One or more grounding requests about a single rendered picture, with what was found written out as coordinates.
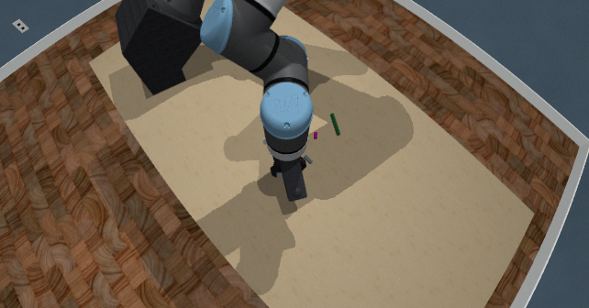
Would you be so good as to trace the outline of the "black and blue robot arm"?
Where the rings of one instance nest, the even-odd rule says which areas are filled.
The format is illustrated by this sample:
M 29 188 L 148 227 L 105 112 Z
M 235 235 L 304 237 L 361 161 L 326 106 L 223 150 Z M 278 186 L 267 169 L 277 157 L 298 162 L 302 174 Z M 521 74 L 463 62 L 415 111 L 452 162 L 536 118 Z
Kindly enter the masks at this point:
M 154 1 L 173 16 L 195 22 L 205 0 Z M 263 144 L 279 160 L 292 202 L 307 197 L 299 157 L 306 150 L 313 106 L 304 45 L 270 29 L 286 1 L 215 0 L 204 17 L 200 39 L 216 54 L 263 80 Z

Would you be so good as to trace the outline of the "dark green rod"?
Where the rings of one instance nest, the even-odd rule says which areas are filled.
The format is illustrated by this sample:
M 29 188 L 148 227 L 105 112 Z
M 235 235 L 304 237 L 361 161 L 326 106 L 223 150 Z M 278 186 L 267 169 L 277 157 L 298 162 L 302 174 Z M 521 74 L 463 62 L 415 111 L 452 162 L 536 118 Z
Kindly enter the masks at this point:
M 330 114 L 330 116 L 331 116 L 331 119 L 332 119 L 333 125 L 334 125 L 334 127 L 335 127 L 335 130 L 336 130 L 336 133 L 337 133 L 337 136 L 338 136 L 338 135 L 340 135 L 340 132 L 339 132 L 339 127 L 338 127 L 338 124 L 337 124 L 336 118 L 335 118 L 335 116 L 334 116 L 334 113 L 333 113 L 333 114 Z

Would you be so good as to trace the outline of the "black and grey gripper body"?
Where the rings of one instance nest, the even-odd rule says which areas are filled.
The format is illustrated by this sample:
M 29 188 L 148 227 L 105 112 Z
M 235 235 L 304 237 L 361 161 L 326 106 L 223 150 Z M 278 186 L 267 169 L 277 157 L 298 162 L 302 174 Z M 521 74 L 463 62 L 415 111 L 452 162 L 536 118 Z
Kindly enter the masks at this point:
M 275 171 L 276 172 L 282 172 L 281 171 L 281 166 L 280 166 L 279 160 L 276 159 L 274 156 L 272 156 L 272 157 L 273 157 L 273 160 L 274 160 L 273 167 L 276 169 Z M 301 164 L 301 167 L 302 167 L 303 166 L 304 159 L 301 158 L 301 156 L 299 157 L 299 159 L 300 159 L 300 164 Z

